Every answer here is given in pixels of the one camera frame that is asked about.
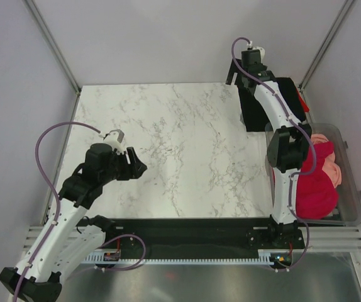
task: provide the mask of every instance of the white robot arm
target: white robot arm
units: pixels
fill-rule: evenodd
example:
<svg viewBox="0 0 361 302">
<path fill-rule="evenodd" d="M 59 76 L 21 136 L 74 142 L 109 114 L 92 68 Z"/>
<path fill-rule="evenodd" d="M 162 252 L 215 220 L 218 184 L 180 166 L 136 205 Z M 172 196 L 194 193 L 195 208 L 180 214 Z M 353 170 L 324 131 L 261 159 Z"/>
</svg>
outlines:
<svg viewBox="0 0 361 302">
<path fill-rule="evenodd" d="M 292 122 L 294 122 L 295 124 L 299 124 L 301 121 L 299 121 L 299 119 L 289 109 L 286 101 L 281 96 L 278 84 L 274 81 L 267 81 L 265 83 L 280 96 L 281 101 L 284 103 L 285 109 L 289 112 L 289 118 L 287 118 L 284 112 L 284 108 L 282 107 L 280 102 L 275 99 L 274 95 L 263 85 L 258 85 L 255 90 L 255 98 L 262 105 L 264 111 L 269 117 L 272 128 L 293 128 L 294 126 Z M 277 223 L 288 224 L 296 220 L 296 217 L 291 213 L 290 209 L 295 212 L 296 186 L 298 182 L 297 172 L 299 171 L 300 169 L 297 168 L 288 169 L 284 172 L 280 171 L 280 169 L 278 168 L 274 169 L 275 193 L 272 217 Z M 289 186 L 291 178 L 293 181 L 291 191 L 292 208 L 290 208 L 289 206 Z"/>
<path fill-rule="evenodd" d="M 56 301 L 62 284 L 72 271 L 105 242 L 110 220 L 97 216 L 79 237 L 64 248 L 71 231 L 102 194 L 105 184 L 113 180 L 138 179 L 146 171 L 146 165 L 138 159 L 134 149 L 122 147 L 122 138 L 122 131 L 113 130 L 104 137 L 103 143 L 91 145 L 84 163 L 65 180 L 59 192 L 60 214 L 57 219 L 57 205 L 53 204 L 51 215 L 31 249 L 16 267 L 5 267 L 0 273 L 0 281 L 11 294 L 14 294 L 21 278 L 20 299 L 28 302 Z M 29 263 L 35 252 L 36 258 Z"/>
</svg>

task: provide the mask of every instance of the plastic bin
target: plastic bin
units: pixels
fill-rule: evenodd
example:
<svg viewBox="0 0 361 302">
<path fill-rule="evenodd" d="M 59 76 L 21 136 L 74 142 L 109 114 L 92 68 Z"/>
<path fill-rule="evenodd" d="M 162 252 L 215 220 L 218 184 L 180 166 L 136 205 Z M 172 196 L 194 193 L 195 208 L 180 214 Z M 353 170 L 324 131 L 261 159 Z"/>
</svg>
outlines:
<svg viewBox="0 0 361 302">
<path fill-rule="evenodd" d="M 321 123 L 310 123 L 310 125 L 312 127 L 312 133 L 321 133 L 334 143 L 336 154 L 335 162 L 342 170 L 342 184 L 336 188 L 338 202 L 335 210 L 321 220 L 307 220 L 307 222 L 330 225 L 359 225 L 361 223 L 361 193 L 357 190 L 353 180 L 350 163 L 346 153 L 346 149 L 348 148 L 347 143 L 343 141 L 341 133 L 336 126 Z M 265 131 L 266 143 L 268 146 L 273 136 L 270 123 L 265 127 Z M 274 178 L 272 176 L 272 167 L 270 166 L 267 157 L 265 160 L 265 167 L 267 175 L 270 177 L 272 200 L 274 203 Z"/>
</svg>

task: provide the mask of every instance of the black cloth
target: black cloth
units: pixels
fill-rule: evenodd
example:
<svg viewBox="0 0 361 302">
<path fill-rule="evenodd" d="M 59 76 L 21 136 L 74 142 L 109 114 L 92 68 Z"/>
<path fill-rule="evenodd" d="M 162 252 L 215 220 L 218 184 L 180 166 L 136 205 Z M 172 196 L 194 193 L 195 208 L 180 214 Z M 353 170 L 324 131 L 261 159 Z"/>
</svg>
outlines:
<svg viewBox="0 0 361 302">
<path fill-rule="evenodd" d="M 292 113 L 294 113 L 300 121 L 305 121 L 306 115 L 292 79 L 290 77 L 278 77 L 276 81 L 279 85 L 281 95 L 286 100 Z M 270 121 L 262 105 L 250 94 L 249 90 L 238 87 L 238 92 L 242 117 L 247 132 L 263 132 L 266 124 Z"/>
</svg>

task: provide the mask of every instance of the metal frame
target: metal frame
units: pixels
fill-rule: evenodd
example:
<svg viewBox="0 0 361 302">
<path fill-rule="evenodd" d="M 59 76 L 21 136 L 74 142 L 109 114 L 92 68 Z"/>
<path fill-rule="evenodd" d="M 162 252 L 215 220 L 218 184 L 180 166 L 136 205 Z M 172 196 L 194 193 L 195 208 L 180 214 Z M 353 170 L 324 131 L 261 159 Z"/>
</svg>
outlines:
<svg viewBox="0 0 361 302">
<path fill-rule="evenodd" d="M 35 243 L 43 227 L 31 226 L 24 244 L 24 251 L 28 251 Z M 306 228 L 300 228 L 303 233 L 303 238 L 306 240 Z M 312 226 L 310 227 L 311 241 L 308 248 L 308 253 L 325 253 L 325 252 L 355 252 L 361 253 L 361 234 L 359 229 L 355 226 Z M 71 231 L 64 247 L 68 246 L 80 236 L 80 233 L 74 229 Z M 288 252 L 288 250 L 259 250 L 259 252 Z"/>
<path fill-rule="evenodd" d="M 341 28 L 343 22 L 346 20 L 355 2 L 357 2 L 357 0 L 345 0 L 331 28 L 329 29 L 329 32 L 327 33 L 325 39 L 323 40 L 318 50 L 318 53 L 314 56 L 314 59 L 311 65 L 309 66 L 308 71 L 306 71 L 305 76 L 302 79 L 302 82 L 299 84 L 299 88 L 301 90 L 305 89 L 305 87 L 308 85 L 309 80 L 311 79 L 315 70 L 318 68 L 321 59 L 325 56 L 326 51 L 328 50 L 334 38 L 336 37 L 338 30 Z"/>
<path fill-rule="evenodd" d="M 43 19 L 43 16 L 36 6 L 35 2 L 33 0 L 23 0 L 24 5 L 28 8 L 28 11 L 32 15 L 36 25 L 38 25 L 38 28 L 48 44 L 50 50 L 52 51 L 53 56 L 56 58 L 59 66 L 62 68 L 67 80 L 70 82 L 70 85 L 74 89 L 75 93 L 77 95 L 80 95 L 81 87 L 79 83 L 76 81 L 67 61 L 65 60 L 62 52 L 60 51 L 53 35 L 51 34 L 45 20 Z"/>
<path fill-rule="evenodd" d="M 75 112 L 77 109 L 77 105 L 79 102 L 79 96 L 81 93 L 81 87 L 78 84 L 77 80 L 75 79 L 67 61 L 65 60 L 62 52 L 60 51 L 53 35 L 51 34 L 43 16 L 38 9 L 37 5 L 35 4 L 34 0 L 23 0 L 25 6 L 28 8 L 28 11 L 31 13 L 32 17 L 34 18 L 41 34 L 43 35 L 46 43 L 50 47 L 50 50 L 53 53 L 53 56 L 56 58 L 58 64 L 61 66 L 67 80 L 70 82 L 73 90 L 77 95 L 77 99 L 75 101 L 74 110 L 72 113 L 73 120 L 75 116 Z M 318 68 L 321 60 L 325 56 L 328 48 L 330 47 L 332 41 L 336 37 L 338 30 L 341 28 L 343 22 L 346 20 L 349 12 L 353 8 L 353 5 L 356 3 L 356 0 L 345 0 L 343 6 L 341 7 L 340 11 L 338 12 L 331 28 L 329 29 L 325 39 L 323 40 L 320 48 L 318 49 L 311 65 L 309 66 L 308 70 L 306 71 L 301 83 L 299 84 L 299 90 L 301 91 L 305 102 L 308 103 L 308 100 L 305 96 L 304 89 L 308 85 L 308 82 L 312 78 L 314 72 Z M 308 120 L 312 121 L 313 117 L 309 114 Z M 60 154 L 59 161 L 56 166 L 56 173 L 53 177 L 53 183 L 56 184 L 57 176 L 60 172 L 60 167 L 62 165 L 64 152 L 67 147 L 67 142 L 69 140 L 69 135 L 71 131 L 71 126 L 68 127 L 67 132 L 65 134 L 64 145 L 62 147 L 62 152 Z M 52 197 L 52 193 L 49 191 L 47 197 L 45 198 L 45 212 L 41 218 L 40 223 L 44 224 L 45 218 L 47 216 L 48 205 L 49 201 Z M 24 251 L 28 251 L 28 249 L 35 243 L 37 236 L 40 234 L 42 230 L 42 226 L 31 226 L 25 241 Z M 306 230 L 303 228 L 303 235 L 306 238 Z M 66 243 L 69 244 L 73 242 L 77 237 L 79 237 L 79 233 L 76 230 L 73 230 L 70 233 L 69 239 Z M 311 245 L 309 246 L 309 253 L 312 252 L 350 252 L 352 257 L 353 266 L 355 268 L 355 272 L 358 277 L 358 282 L 361 287 L 361 236 L 358 228 L 356 227 L 344 227 L 344 226 L 312 226 L 311 227 Z"/>
</svg>

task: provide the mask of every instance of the pink cloth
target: pink cloth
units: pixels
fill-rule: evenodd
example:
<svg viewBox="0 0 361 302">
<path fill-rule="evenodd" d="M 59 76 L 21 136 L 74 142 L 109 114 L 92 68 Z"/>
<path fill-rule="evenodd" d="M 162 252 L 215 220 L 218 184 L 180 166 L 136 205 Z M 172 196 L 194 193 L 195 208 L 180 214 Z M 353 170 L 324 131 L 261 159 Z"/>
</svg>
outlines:
<svg viewBox="0 0 361 302">
<path fill-rule="evenodd" d="M 318 133 L 318 134 L 312 134 L 311 141 L 313 142 L 313 145 L 316 145 L 318 143 L 327 143 L 329 140 L 323 134 Z M 327 159 L 331 160 L 332 162 L 336 160 L 334 149 L 333 152 L 327 157 Z"/>
<path fill-rule="evenodd" d="M 335 162 L 326 159 L 322 170 L 330 178 L 334 187 L 342 184 L 342 171 Z"/>
<path fill-rule="evenodd" d="M 313 134 L 311 136 L 311 141 L 313 145 L 317 145 L 320 143 L 327 143 L 329 140 L 323 134 Z M 342 184 L 342 171 L 340 167 L 334 163 L 336 160 L 336 155 L 334 153 L 334 145 L 332 146 L 333 151 L 329 156 L 325 158 L 325 163 L 323 164 L 322 170 L 327 176 L 330 178 L 331 182 L 333 183 L 334 187 Z"/>
</svg>

